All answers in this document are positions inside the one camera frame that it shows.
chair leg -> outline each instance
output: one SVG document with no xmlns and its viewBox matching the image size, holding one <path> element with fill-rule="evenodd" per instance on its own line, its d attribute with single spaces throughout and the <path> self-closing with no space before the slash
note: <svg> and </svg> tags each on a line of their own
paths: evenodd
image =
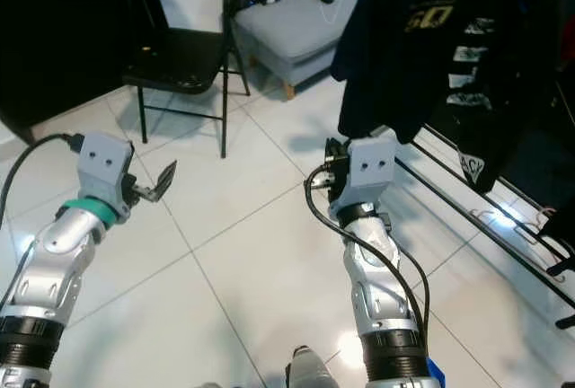
<svg viewBox="0 0 575 388">
<path fill-rule="evenodd" d="M 245 68 L 243 67 L 242 55 L 240 54 L 240 50 L 237 49 L 237 45 L 235 45 L 234 38 L 232 38 L 231 42 L 232 42 L 231 46 L 232 53 L 235 56 L 235 61 L 237 62 L 237 67 L 239 68 L 238 70 L 240 71 L 240 74 L 242 74 L 242 81 L 243 81 L 243 87 L 245 88 L 245 95 L 251 96 L 250 86 L 248 85 L 248 78 L 245 74 Z"/>
<path fill-rule="evenodd" d="M 137 88 L 137 104 L 140 109 L 140 127 L 142 128 L 142 142 L 147 144 L 147 130 L 146 130 L 146 109 L 144 107 L 144 90 L 142 87 Z"/>
<path fill-rule="evenodd" d="M 226 158 L 226 139 L 227 139 L 227 82 L 229 79 L 229 55 L 224 56 L 224 113 L 222 114 L 222 153 L 221 158 Z"/>
</svg>

sofa cushion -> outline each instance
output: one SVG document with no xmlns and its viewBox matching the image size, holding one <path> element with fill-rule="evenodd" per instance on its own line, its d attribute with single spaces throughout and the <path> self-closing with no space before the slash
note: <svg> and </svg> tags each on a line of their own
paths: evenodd
<svg viewBox="0 0 575 388">
<path fill-rule="evenodd" d="M 268 49 L 296 63 L 333 47 L 358 0 L 280 0 L 257 4 L 235 21 Z"/>
</svg>

black cable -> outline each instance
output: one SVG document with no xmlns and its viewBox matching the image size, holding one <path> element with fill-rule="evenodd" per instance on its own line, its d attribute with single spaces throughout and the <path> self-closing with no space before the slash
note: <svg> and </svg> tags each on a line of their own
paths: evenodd
<svg viewBox="0 0 575 388">
<path fill-rule="evenodd" d="M 26 147 L 26 149 L 20 154 L 20 156 L 18 156 L 18 159 L 16 159 L 16 162 L 14 162 L 14 165 L 12 165 L 12 168 L 10 168 L 8 175 L 6 176 L 6 180 L 4 182 L 4 185 L 2 186 L 2 193 L 0 193 L 0 228 L 2 228 L 2 223 L 4 221 L 4 211 L 6 209 L 6 201 L 8 200 L 8 191 L 10 190 L 10 187 L 12 186 L 14 176 L 16 175 L 16 173 L 18 172 L 18 170 L 20 169 L 20 167 L 22 166 L 22 164 L 24 163 L 26 158 L 34 150 L 36 150 L 39 146 L 42 146 L 43 144 L 46 144 L 49 141 L 54 141 L 55 139 L 61 139 L 63 141 L 66 141 L 68 143 L 68 145 L 71 147 L 74 143 L 74 137 L 72 137 L 68 134 L 54 134 L 54 135 L 49 135 L 47 137 L 43 137 L 42 139 L 39 139 L 38 141 L 36 141 L 34 144 Z M 6 301 L 6 298 L 8 297 L 10 290 L 13 288 L 14 282 L 16 281 L 16 279 L 18 278 L 18 276 L 20 275 L 20 273 L 22 272 L 22 270 L 24 268 L 24 264 L 26 263 L 26 260 L 28 259 L 28 255 L 30 254 L 31 248 L 32 248 L 32 245 L 30 244 L 28 246 L 28 249 L 26 250 L 26 252 L 23 254 L 22 258 L 20 259 L 20 263 L 18 264 L 18 268 L 16 269 L 16 272 L 12 278 L 12 282 L 10 282 L 10 286 L 6 290 L 6 293 L 4 294 L 4 297 L 2 298 L 2 302 L 0 302 L 0 311 L 2 311 L 2 308 L 4 307 L 4 303 Z"/>
<path fill-rule="evenodd" d="M 423 289 L 425 291 L 425 301 L 423 303 L 423 330 L 425 330 L 425 335 L 427 337 L 428 329 L 429 329 L 429 304 L 430 304 L 430 297 L 429 297 L 429 282 L 428 277 L 423 271 L 421 265 L 417 262 L 417 260 L 411 255 L 408 251 L 406 251 L 403 247 L 399 246 L 402 253 L 407 257 L 408 260 L 415 266 L 415 269 L 420 273 L 421 282 L 423 283 Z"/>
<path fill-rule="evenodd" d="M 315 205 L 314 199 L 312 198 L 312 182 L 314 181 L 314 178 L 317 174 L 319 174 L 320 172 L 327 171 L 328 169 L 329 169 L 329 166 L 327 164 L 320 165 L 319 167 L 315 168 L 312 171 L 312 173 L 309 175 L 307 180 L 304 181 L 305 201 L 307 202 L 309 209 L 311 210 L 312 214 L 320 222 L 322 222 L 322 224 L 324 224 L 325 226 L 330 228 L 332 231 L 338 233 L 339 235 L 347 238 L 348 240 L 350 240 L 354 243 L 357 243 L 359 246 L 363 247 L 367 251 L 370 251 L 371 253 L 373 253 L 392 272 L 392 274 L 395 276 L 395 278 L 397 279 L 397 281 L 400 283 L 403 290 L 405 291 L 405 294 L 407 295 L 408 301 L 411 303 L 413 313 L 415 314 L 415 322 L 417 323 L 418 331 L 420 332 L 421 341 L 423 343 L 423 347 L 425 348 L 425 350 L 427 352 L 427 350 L 428 350 L 427 332 L 425 331 L 425 326 L 424 326 L 423 320 L 421 318 L 420 307 L 417 303 L 417 300 L 415 299 L 415 294 L 411 290 L 410 286 L 408 285 L 407 281 L 403 277 L 402 273 L 400 273 L 399 270 L 393 265 L 393 263 L 389 259 L 387 259 L 385 257 L 385 255 L 382 252 L 380 252 L 376 247 L 374 247 L 371 244 L 369 244 L 368 242 L 360 239 L 355 234 L 352 234 L 352 233 L 346 231 L 345 229 L 339 227 L 335 223 L 333 223 L 330 219 L 325 217 L 320 212 L 320 210 L 317 208 L 317 206 Z"/>
<path fill-rule="evenodd" d="M 30 155 L 30 153 L 32 153 L 34 150 L 36 150 L 39 146 L 46 144 L 49 141 L 53 141 L 55 139 L 62 139 L 64 141 L 66 141 L 68 144 L 70 144 L 71 138 L 72 137 L 67 135 L 67 134 L 49 135 L 47 137 L 39 139 L 34 144 L 26 147 L 26 150 L 24 150 L 20 154 L 20 156 L 18 156 L 18 159 L 16 159 L 16 162 L 14 162 L 14 165 L 12 165 L 12 168 L 10 168 L 8 175 L 6 176 L 6 180 L 4 182 L 4 185 L 2 186 L 2 193 L 0 194 L 0 228 L 2 228 L 2 223 L 4 221 L 4 211 L 6 209 L 6 200 L 8 200 L 8 191 L 10 190 L 10 186 L 12 186 L 12 181 L 14 180 L 14 176 L 16 175 L 16 173 L 18 172 L 18 169 L 22 166 L 22 164 L 24 163 L 26 158 Z"/>
</svg>

wooden sofa leg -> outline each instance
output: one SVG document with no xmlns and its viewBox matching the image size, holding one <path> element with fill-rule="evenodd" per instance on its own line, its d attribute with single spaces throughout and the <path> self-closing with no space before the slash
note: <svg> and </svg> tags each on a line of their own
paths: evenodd
<svg viewBox="0 0 575 388">
<path fill-rule="evenodd" d="M 291 101 L 296 97 L 296 87 L 284 81 L 284 91 L 286 92 L 287 100 Z"/>
</svg>

black folding chair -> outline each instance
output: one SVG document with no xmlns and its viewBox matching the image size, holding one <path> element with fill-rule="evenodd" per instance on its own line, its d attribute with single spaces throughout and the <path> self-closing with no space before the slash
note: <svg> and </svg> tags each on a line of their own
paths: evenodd
<svg viewBox="0 0 575 388">
<path fill-rule="evenodd" d="M 142 141 L 147 143 L 146 110 L 160 110 L 222 121 L 221 157 L 226 157 L 228 76 L 240 75 L 250 95 L 242 58 L 231 31 L 228 1 L 222 0 L 221 32 L 192 31 L 168 27 L 160 0 L 128 0 L 134 51 L 124 72 L 124 84 L 137 87 Z M 233 54 L 239 72 L 229 70 Z M 144 103 L 143 88 L 199 94 L 208 90 L 218 73 L 224 74 L 222 116 L 160 108 Z"/>
</svg>

